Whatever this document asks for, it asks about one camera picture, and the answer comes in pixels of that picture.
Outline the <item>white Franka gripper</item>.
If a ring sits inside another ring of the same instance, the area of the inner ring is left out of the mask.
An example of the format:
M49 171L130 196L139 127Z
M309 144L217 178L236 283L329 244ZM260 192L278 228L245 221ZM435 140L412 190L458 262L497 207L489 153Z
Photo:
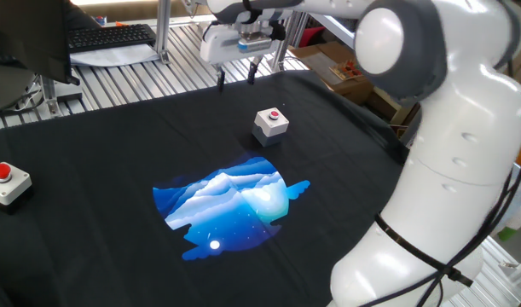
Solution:
M223 91L225 71L220 65L228 61L255 57L249 66L247 83L254 84L260 58L272 53L278 41L284 41L286 29L281 23L211 23L201 37L200 57L215 65L217 88Z

